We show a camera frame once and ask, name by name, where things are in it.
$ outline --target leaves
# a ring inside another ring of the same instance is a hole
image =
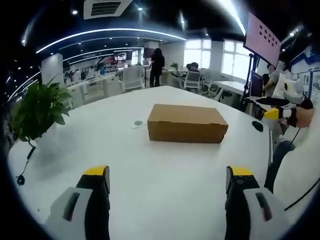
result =
[[[59,83],[51,83],[52,80],[48,85],[31,85],[14,109],[12,125],[24,142],[41,137],[54,122],[66,124],[62,114],[69,116],[69,113],[63,101],[71,95]]]

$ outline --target computer mouse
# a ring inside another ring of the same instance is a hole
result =
[[[258,121],[253,121],[252,125],[254,126],[255,129],[257,129],[259,132],[263,132],[264,131],[264,126],[258,122]]]

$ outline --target cardboard box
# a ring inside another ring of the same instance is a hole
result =
[[[221,143],[228,124],[217,109],[155,104],[147,121],[149,139],[178,143]]]

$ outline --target ceiling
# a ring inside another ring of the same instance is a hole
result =
[[[181,41],[174,37],[150,32],[102,31],[66,39],[36,54],[36,51],[44,46],[77,33],[109,28],[133,28],[167,33],[185,39],[244,40],[245,37],[236,21],[220,7],[219,1],[223,0],[197,0],[196,3],[186,0],[133,0],[120,17],[87,20],[83,18],[84,0],[51,0],[48,3],[32,0],[22,1],[19,5],[10,2],[11,7],[8,9],[14,11],[14,14],[6,19],[9,23],[6,26],[8,33],[6,47],[10,51],[6,60],[11,75],[11,80],[6,85],[7,95],[14,92],[16,86],[19,87],[39,72],[38,66],[41,65],[41,60],[50,56],[51,53],[59,52],[66,59],[104,48],[143,47],[144,43],[150,40],[158,41],[160,44]],[[307,14],[314,9],[312,0],[230,1],[233,2],[245,28],[248,12],[252,12],[280,40],[286,39],[299,24],[304,24],[303,31],[296,39],[290,38],[283,44],[283,47],[288,49],[285,52],[288,59],[308,46],[310,42],[306,36],[316,29],[313,18]],[[72,15],[72,10],[77,10],[78,14]],[[24,37],[25,46],[21,44]]]

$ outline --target air vent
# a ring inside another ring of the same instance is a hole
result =
[[[118,17],[131,2],[132,0],[85,0],[83,18]]]

